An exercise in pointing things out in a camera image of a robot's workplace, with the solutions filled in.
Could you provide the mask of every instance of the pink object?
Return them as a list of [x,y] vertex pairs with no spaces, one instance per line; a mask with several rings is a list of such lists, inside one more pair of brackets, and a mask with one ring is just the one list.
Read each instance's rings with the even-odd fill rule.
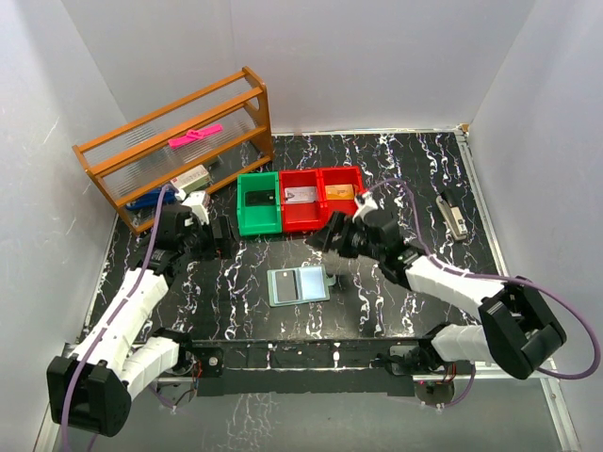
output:
[[205,127],[204,129],[199,130],[189,130],[187,132],[187,137],[203,139],[205,137],[209,137],[210,135],[217,134],[222,131],[222,126],[220,124],[211,125],[209,127]]
[[222,131],[222,126],[220,124],[212,125],[210,127],[205,127],[204,129],[193,130],[190,129],[186,135],[179,138],[172,138],[168,140],[170,147],[172,149],[179,148],[186,144],[190,144],[193,141],[197,141],[198,139],[204,139],[205,137],[209,137],[210,135],[217,134]]
[[183,137],[169,139],[168,143],[172,149],[176,149],[184,146],[185,144],[190,144],[193,141],[197,141],[197,138],[191,138],[184,135]]

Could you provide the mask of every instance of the green bin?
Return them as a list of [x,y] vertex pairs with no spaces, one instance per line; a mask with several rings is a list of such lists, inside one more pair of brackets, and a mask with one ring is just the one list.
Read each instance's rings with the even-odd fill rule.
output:
[[[274,204],[261,204],[266,195],[274,190]],[[259,192],[254,205],[247,205],[251,192]],[[277,234],[283,230],[281,222],[281,197],[279,195],[279,173],[253,172],[241,174],[236,180],[236,218],[241,235]]]

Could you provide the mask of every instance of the white wall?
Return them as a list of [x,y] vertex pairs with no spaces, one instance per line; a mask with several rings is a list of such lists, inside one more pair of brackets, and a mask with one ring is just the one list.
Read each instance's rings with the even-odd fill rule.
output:
[[533,1],[231,0],[277,131],[473,120]]
[[[512,273],[567,297],[603,339],[603,4],[540,0],[470,128],[485,198]],[[563,316],[562,371],[588,338]],[[585,451],[601,450],[603,371],[562,385]]]
[[45,372],[84,320],[114,214],[71,146],[123,124],[58,0],[0,2],[0,444],[33,448]]
[[533,0],[63,0],[132,120],[248,65],[275,131],[471,121]]
[[125,117],[240,69],[225,0],[62,0]]

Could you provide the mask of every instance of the stapler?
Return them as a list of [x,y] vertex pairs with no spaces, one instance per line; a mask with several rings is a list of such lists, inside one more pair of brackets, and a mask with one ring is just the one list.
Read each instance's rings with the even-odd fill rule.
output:
[[467,238],[467,227],[464,223],[459,204],[456,202],[452,191],[445,189],[438,195],[435,202],[437,203],[440,212],[442,212],[442,216],[450,229],[452,238],[457,242],[465,240]]

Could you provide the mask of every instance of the marble surface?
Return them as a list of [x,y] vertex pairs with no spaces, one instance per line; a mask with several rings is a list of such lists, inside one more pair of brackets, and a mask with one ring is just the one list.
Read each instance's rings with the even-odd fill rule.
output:
[[[301,170],[357,165],[365,186],[402,177],[416,194],[421,231],[440,257],[478,272],[496,272],[479,211],[453,133],[309,135],[275,137],[276,158],[262,170]],[[251,146],[228,153],[217,173],[231,173],[257,158]],[[469,237],[454,243],[435,196],[450,188],[461,204]],[[394,186],[376,195],[399,213],[405,236],[416,237],[408,197]],[[210,215],[228,215],[236,228],[236,185],[212,196]],[[410,293],[385,280],[367,258],[322,254],[302,234],[243,237],[236,259],[191,262],[174,281],[139,335],[144,342],[159,327],[190,332],[196,341],[233,339],[306,340],[420,336],[443,321],[474,320],[449,304]],[[139,239],[119,221],[90,316],[93,326],[117,293]],[[267,270],[323,264],[336,275],[330,301],[269,307]]]

